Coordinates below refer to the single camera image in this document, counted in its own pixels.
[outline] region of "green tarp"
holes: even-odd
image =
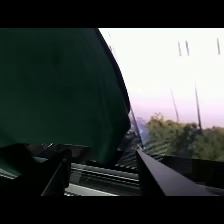
[[[98,29],[0,29],[0,147],[85,145],[106,163],[129,129],[129,109]]]

